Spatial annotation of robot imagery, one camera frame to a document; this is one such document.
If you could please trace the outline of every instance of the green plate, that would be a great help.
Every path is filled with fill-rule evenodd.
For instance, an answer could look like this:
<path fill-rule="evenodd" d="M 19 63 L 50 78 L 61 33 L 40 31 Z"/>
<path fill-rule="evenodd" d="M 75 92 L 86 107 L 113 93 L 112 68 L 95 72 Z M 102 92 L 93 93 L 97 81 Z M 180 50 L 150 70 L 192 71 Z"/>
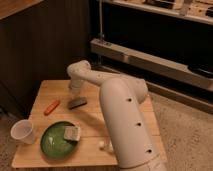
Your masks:
<path fill-rule="evenodd" d="M 54 123 L 46 129 L 41 138 L 41 150 L 44 155 L 51 159 L 62 159 L 69 155 L 78 144 L 77 141 L 64 139 L 65 126 L 74 126 L 66 121 Z"/>

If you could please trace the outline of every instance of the white cup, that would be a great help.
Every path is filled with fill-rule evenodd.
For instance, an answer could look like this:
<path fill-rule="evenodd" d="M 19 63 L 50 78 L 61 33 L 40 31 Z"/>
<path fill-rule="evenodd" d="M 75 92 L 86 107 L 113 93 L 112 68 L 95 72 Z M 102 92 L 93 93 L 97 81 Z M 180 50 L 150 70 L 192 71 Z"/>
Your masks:
<path fill-rule="evenodd" d="M 33 124 L 29 120 L 16 122 L 10 131 L 11 137 L 26 144 L 33 144 L 36 140 Z"/>

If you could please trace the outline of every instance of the floor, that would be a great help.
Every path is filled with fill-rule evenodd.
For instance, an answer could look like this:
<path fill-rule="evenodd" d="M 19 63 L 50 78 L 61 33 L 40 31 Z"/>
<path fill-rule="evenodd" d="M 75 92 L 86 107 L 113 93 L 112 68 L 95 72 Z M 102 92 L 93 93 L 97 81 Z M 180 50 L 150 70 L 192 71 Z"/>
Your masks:
<path fill-rule="evenodd" d="M 166 149 L 168 171 L 213 171 L 213 115 L 150 93 Z M 10 128 L 17 119 L 0 117 L 0 171 L 10 167 L 17 143 Z M 18 169 L 38 171 L 41 169 Z M 117 171 L 115 167 L 42 169 L 47 171 Z"/>

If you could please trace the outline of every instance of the wall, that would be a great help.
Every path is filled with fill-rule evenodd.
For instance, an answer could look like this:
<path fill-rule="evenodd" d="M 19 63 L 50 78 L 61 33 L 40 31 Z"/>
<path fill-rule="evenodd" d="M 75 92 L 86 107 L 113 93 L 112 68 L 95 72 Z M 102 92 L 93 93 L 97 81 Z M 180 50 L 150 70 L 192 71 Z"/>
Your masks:
<path fill-rule="evenodd" d="M 88 3 L 45 0 L 0 21 L 0 92 L 10 96 L 1 106 L 26 116 L 42 80 L 68 78 L 66 67 L 88 56 Z"/>

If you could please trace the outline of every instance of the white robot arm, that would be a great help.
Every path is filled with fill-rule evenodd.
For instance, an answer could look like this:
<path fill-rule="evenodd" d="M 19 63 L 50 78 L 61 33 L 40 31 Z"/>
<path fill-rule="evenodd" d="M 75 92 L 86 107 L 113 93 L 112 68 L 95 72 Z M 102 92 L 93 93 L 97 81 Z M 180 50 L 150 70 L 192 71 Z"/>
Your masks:
<path fill-rule="evenodd" d="M 87 61 L 67 68 L 73 93 L 86 80 L 100 86 L 100 105 L 120 170 L 166 171 L 140 112 L 148 89 L 143 79 L 92 71 Z"/>

